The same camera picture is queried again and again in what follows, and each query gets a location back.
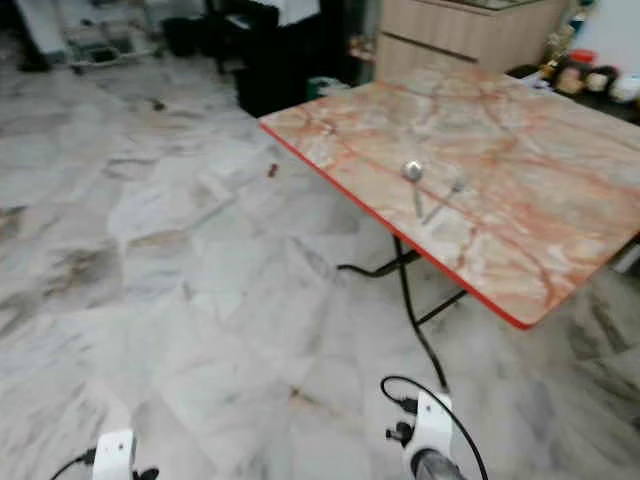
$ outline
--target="table top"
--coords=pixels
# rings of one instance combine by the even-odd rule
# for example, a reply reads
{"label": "table top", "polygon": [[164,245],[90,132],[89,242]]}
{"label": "table top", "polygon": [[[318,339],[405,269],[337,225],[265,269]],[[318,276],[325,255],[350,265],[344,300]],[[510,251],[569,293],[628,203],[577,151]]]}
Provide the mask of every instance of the table top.
{"label": "table top", "polygon": [[[434,65],[260,123],[520,328],[640,227],[638,127],[474,67]],[[401,174],[411,160],[424,214],[441,206],[426,224]]]}

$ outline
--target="marble floor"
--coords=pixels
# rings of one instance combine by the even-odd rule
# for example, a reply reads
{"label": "marble floor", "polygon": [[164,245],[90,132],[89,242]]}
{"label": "marble floor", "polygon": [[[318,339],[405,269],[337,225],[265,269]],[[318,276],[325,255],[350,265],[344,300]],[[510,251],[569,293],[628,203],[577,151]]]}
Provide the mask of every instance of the marble floor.
{"label": "marble floor", "polygon": [[[0,478],[127,425],[160,480],[408,478],[378,382],[435,375],[398,279],[334,269],[387,261],[390,236],[213,70],[0,67]],[[424,308],[453,289],[411,276]],[[639,311],[605,268],[534,330],[471,297],[425,328],[492,479],[640,478]]]}

